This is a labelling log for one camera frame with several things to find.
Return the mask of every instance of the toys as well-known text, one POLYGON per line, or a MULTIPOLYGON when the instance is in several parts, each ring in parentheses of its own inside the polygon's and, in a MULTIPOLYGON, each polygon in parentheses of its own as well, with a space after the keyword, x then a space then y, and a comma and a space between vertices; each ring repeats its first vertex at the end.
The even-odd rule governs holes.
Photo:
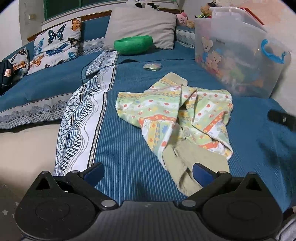
POLYGON ((181 13, 181 14, 176 14, 177 16, 177 24, 180 26, 187 26, 187 14, 186 13, 181 13))
POLYGON ((194 21, 187 20, 187 27, 188 28, 194 28, 194 21))
POLYGON ((191 20, 188 20, 188 16, 186 13, 176 14, 177 16, 177 25, 180 26, 187 26, 188 28, 194 28, 194 22, 191 20))
POLYGON ((213 0, 210 3, 207 3, 205 6, 200 6, 201 15, 194 15, 196 18, 212 18, 212 12, 210 7, 220 7, 220 2, 218 0, 213 0))
POLYGON ((151 10, 159 10, 159 4, 155 4, 150 0, 144 0, 144 8, 151 9, 151 10))

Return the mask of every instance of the blue bedspread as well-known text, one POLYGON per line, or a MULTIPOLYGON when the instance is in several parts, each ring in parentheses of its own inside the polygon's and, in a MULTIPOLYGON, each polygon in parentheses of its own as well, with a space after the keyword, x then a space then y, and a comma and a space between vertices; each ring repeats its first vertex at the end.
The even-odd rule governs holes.
MULTIPOLYGON (((132 59, 139 63, 122 62, 118 58, 120 64, 103 72, 101 70, 97 78, 85 84, 85 89, 77 90, 73 99, 78 95, 85 96, 85 99, 79 103, 77 112, 65 114, 62 120, 58 145, 61 145, 60 150, 65 150, 57 152, 55 174, 64 175, 69 170, 83 170, 95 162, 102 162, 105 177, 97 188, 119 203, 124 200, 181 201, 185 196, 177 190, 169 173, 150 151, 140 129, 121 120, 114 105, 119 91, 143 92, 169 72, 186 78, 189 86, 222 89, 223 86, 214 77, 195 63, 192 53, 194 50, 191 49, 191 54, 182 60, 179 58, 182 53, 176 54, 175 60, 173 56, 169 56, 170 60, 161 60, 158 53, 152 53, 147 58, 122 57, 122 60, 132 59), (145 61, 156 60, 163 65, 160 71, 143 69, 145 61), (98 117, 90 121, 98 112, 98 117), (87 152, 88 161, 82 165, 85 159, 81 159, 81 163, 78 160, 84 154, 82 149, 87 149, 86 145, 91 148, 87 152)), ((234 150, 229 160, 230 172, 233 176, 257 172, 281 209, 286 210, 296 186, 296 135, 268 121, 267 112, 270 109, 283 110, 273 99, 234 97, 233 104, 231 120, 227 125, 234 150)))
POLYGON ((0 112, 29 102, 73 93, 82 83, 81 71, 101 52, 82 55, 76 59, 24 76, 0 96, 0 112))

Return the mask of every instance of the small packet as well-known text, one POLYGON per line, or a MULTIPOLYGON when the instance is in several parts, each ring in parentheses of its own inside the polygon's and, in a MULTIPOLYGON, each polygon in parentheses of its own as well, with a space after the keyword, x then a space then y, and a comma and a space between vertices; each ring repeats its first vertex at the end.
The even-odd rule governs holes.
POLYGON ((159 63, 147 63, 143 66, 145 70, 151 70, 151 71, 158 71, 161 69, 161 64, 159 63))

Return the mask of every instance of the bed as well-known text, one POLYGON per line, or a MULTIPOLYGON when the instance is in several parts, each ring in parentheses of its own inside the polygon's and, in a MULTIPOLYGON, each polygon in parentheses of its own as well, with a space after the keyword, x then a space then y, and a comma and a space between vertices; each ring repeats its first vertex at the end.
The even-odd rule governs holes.
MULTIPOLYGON (((102 162, 105 176, 96 188, 118 203, 124 200, 168 201, 185 196, 150 151, 141 131, 120 119, 115 110, 119 91, 143 92, 169 72, 187 79, 189 86, 223 89, 195 63, 194 49, 180 33, 173 50, 157 50, 138 56, 109 58, 105 68, 70 98, 57 143, 54 175, 84 170, 102 162), (147 62, 163 65, 157 72, 143 69, 147 62)), ((284 111, 273 99, 233 97, 234 109, 227 125, 234 154, 229 160, 233 176, 257 172, 280 208, 294 205, 296 185, 295 134, 267 119, 270 109, 284 111)))
MULTIPOLYGON (((88 80, 82 70, 102 52, 109 16, 82 22, 78 57, 55 68, 25 75, 0 96, 0 129, 61 119, 73 92, 88 80), (101 25, 99 31, 92 29, 101 25)), ((33 59, 34 41, 22 46, 4 59, 10 59, 24 47, 33 59)))

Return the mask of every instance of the butterfly pillow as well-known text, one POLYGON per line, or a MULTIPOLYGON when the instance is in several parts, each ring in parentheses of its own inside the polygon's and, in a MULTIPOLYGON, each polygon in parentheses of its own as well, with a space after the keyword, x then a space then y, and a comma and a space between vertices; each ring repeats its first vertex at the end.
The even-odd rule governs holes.
POLYGON ((34 41, 34 59, 27 75, 77 57, 81 18, 62 23, 39 34, 34 41))
POLYGON ((18 51, 11 59, 8 60, 13 65, 15 75, 12 81, 20 80, 28 72, 30 62, 28 58, 28 51, 26 48, 18 51))

